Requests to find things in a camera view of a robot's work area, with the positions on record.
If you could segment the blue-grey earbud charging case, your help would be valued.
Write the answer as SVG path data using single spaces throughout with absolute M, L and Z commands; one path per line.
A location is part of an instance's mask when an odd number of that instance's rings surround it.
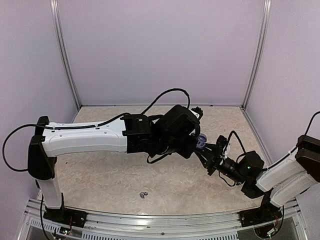
M 204 150 L 206 148 L 207 143 L 207 136 L 203 133 L 200 133 L 197 137 L 196 149 L 197 150 Z

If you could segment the purple earbud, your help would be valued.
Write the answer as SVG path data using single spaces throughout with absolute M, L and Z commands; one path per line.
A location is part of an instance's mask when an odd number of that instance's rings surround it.
M 144 199 L 147 195 L 148 195 L 147 192 L 141 192 L 141 193 L 139 194 L 139 196 L 140 196 L 142 199 Z

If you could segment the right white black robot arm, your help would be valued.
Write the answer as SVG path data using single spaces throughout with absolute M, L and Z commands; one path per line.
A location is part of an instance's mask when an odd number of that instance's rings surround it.
M 264 161 L 255 151 L 242 153 L 237 161 L 226 156 L 229 143 L 220 136 L 215 144 L 207 143 L 205 135 L 197 137 L 194 153 L 208 175 L 214 172 L 241 185 L 250 199 L 266 196 L 267 202 L 256 210 L 256 218 L 266 222 L 276 208 L 320 182 L 320 141 L 301 135 L 295 148 L 274 165 L 264 168 Z

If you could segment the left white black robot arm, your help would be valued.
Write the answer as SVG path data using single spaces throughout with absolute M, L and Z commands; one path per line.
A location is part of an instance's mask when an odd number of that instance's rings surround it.
M 70 218 L 56 177 L 57 158 L 85 152 L 146 153 L 157 162 L 177 153 L 188 159 L 201 133 L 199 107 L 173 106 L 165 114 L 121 113 L 107 121 L 62 124 L 38 119 L 28 146 L 27 171 L 37 181 L 45 207 L 57 221 Z

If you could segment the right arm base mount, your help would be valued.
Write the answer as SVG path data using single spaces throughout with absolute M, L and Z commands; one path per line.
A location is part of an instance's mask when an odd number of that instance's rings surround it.
M 271 204 L 271 192 L 269 190 L 264 194 L 260 207 L 243 210 L 238 213 L 242 227 L 258 225 L 283 217 L 281 208 Z

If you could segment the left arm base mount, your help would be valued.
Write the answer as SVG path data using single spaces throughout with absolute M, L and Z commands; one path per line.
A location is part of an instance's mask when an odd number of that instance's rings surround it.
M 60 208 L 55 209 L 45 206 L 45 212 L 43 214 L 46 220 L 68 225 L 70 228 L 84 228 L 87 216 L 88 213 L 85 211 L 65 207 L 63 193 L 61 193 Z

